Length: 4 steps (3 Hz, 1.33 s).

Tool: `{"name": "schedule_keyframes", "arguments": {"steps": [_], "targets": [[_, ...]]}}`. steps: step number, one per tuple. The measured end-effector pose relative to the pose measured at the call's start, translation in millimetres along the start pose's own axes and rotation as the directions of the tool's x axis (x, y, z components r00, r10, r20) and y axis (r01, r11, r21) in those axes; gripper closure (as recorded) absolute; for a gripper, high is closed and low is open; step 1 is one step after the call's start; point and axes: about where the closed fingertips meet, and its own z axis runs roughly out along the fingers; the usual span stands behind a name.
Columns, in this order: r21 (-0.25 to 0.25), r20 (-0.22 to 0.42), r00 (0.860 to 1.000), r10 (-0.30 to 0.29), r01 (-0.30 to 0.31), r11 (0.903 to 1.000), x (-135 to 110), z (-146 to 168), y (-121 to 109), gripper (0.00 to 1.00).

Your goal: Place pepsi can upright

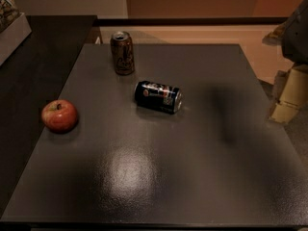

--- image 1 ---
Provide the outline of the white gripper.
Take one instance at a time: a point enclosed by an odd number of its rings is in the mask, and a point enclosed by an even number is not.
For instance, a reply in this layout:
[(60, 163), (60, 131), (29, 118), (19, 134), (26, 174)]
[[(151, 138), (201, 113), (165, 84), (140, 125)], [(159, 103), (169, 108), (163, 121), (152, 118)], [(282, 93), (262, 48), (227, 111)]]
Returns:
[(288, 124), (308, 103), (308, 65), (294, 64), (287, 72), (278, 71), (272, 97), (269, 119)]

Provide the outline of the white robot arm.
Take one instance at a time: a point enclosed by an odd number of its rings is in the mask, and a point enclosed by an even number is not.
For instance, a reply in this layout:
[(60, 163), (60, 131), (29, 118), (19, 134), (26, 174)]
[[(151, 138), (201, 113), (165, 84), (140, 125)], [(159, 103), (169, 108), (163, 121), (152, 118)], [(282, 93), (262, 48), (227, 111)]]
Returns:
[(287, 124), (308, 102), (308, 0), (264, 37), (264, 42), (274, 41), (280, 43), (283, 57), (294, 64), (275, 76), (269, 119)]

